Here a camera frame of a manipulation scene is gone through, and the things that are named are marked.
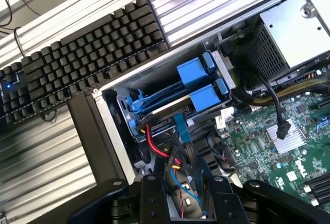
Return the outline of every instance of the black mechanical keyboard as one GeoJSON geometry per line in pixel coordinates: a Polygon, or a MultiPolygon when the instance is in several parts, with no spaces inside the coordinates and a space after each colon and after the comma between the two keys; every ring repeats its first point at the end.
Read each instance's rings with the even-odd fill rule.
{"type": "Polygon", "coordinates": [[[136,0],[0,70],[0,130],[57,108],[168,48],[150,1],[136,0]]]}

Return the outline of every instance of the blue wire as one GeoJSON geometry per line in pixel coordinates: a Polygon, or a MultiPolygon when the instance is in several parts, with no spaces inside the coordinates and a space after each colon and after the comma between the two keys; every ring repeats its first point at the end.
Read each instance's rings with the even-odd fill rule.
{"type": "Polygon", "coordinates": [[[172,176],[172,178],[173,178],[173,180],[176,182],[176,184],[185,192],[185,193],[187,193],[188,195],[190,195],[193,199],[195,199],[197,202],[198,202],[198,204],[199,204],[199,206],[202,208],[202,203],[201,203],[201,201],[194,195],[194,194],[192,194],[190,191],[188,191],[186,188],[184,188],[181,184],[180,184],[180,182],[178,181],[178,179],[176,178],[176,176],[174,175],[174,170],[173,169],[171,169],[170,170],[170,173],[171,173],[171,176],[172,176]]]}

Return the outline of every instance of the silver heatsink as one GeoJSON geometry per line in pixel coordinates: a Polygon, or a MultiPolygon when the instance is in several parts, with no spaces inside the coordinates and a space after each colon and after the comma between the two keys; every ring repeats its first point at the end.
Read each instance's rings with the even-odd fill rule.
{"type": "Polygon", "coordinates": [[[284,140],[278,139],[276,135],[277,125],[271,126],[267,129],[269,140],[274,143],[278,153],[280,154],[289,152],[292,149],[298,148],[306,144],[306,138],[304,134],[294,124],[293,120],[290,118],[287,121],[291,124],[291,128],[284,140]]]}

